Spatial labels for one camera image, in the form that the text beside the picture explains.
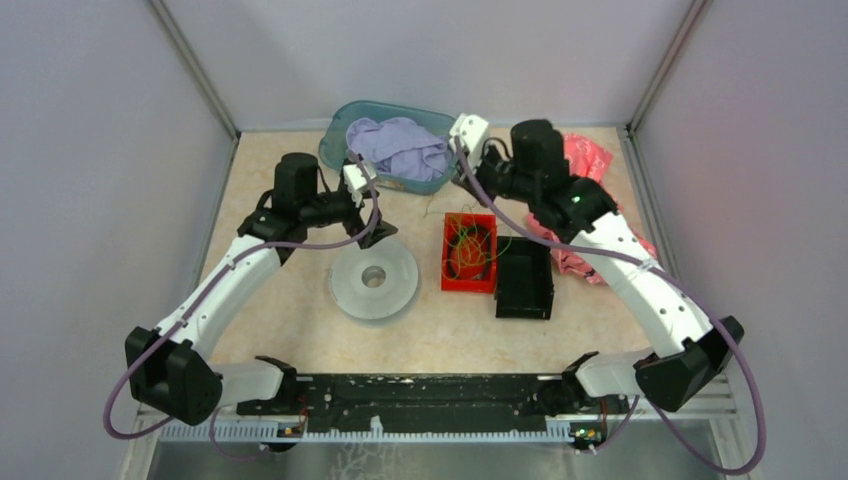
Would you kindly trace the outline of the grey plastic cable spool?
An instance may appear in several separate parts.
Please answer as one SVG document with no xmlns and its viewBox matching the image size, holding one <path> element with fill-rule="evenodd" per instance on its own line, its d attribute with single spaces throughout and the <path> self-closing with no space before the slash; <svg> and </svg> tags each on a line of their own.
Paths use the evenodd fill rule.
<svg viewBox="0 0 848 480">
<path fill-rule="evenodd" d="M 386 239 L 368 249 L 342 249 L 333 263 L 329 288 L 351 319 L 383 326 L 406 315 L 417 300 L 419 268 L 402 243 Z"/>
</svg>

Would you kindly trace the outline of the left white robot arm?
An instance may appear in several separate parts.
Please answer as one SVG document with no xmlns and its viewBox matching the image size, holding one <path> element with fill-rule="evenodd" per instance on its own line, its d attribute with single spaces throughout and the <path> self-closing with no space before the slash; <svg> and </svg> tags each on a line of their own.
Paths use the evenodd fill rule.
<svg viewBox="0 0 848 480">
<path fill-rule="evenodd" d="M 155 327 L 135 328 L 125 340 L 127 372 L 120 380 L 133 399 L 169 419 L 195 426 L 220 407 L 262 401 L 277 414 L 292 411 L 300 388 L 290 366 L 270 357 L 225 365 L 209 358 L 247 300 L 298 250 L 314 250 L 313 229 L 340 225 L 347 239 L 324 243 L 370 248 L 396 233 L 379 210 L 378 172 L 357 154 L 344 161 L 330 188 L 315 156 L 290 153 L 274 183 L 243 220 L 212 273 Z"/>
</svg>

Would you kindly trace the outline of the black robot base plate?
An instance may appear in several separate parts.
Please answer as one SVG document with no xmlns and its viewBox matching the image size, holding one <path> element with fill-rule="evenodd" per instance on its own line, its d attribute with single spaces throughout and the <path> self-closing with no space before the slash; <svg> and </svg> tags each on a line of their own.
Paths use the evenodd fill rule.
<svg viewBox="0 0 848 480">
<path fill-rule="evenodd" d="M 559 374 L 299 374 L 243 416 L 292 415 L 315 434 L 542 433 L 560 415 L 624 414 L 626 397 L 579 398 Z"/>
</svg>

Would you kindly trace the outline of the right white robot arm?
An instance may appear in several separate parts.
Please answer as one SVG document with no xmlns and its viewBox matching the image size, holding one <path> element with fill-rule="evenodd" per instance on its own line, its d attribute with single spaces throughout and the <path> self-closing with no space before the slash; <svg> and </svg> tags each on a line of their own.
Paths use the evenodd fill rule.
<svg viewBox="0 0 848 480">
<path fill-rule="evenodd" d="M 461 115 L 449 130 L 460 170 L 455 182 L 478 201 L 524 203 L 555 237 L 526 238 L 577 254 L 617 294 L 649 341 L 647 350 L 589 353 L 569 368 L 563 398 L 576 412 L 603 396 L 640 395 L 654 406 L 680 410 L 731 360 L 745 335 L 740 322 L 710 317 L 640 243 L 616 201 L 596 180 L 572 173 L 564 138 L 549 121 L 526 120 L 510 131 L 512 154 L 498 153 L 489 123 Z"/>
</svg>

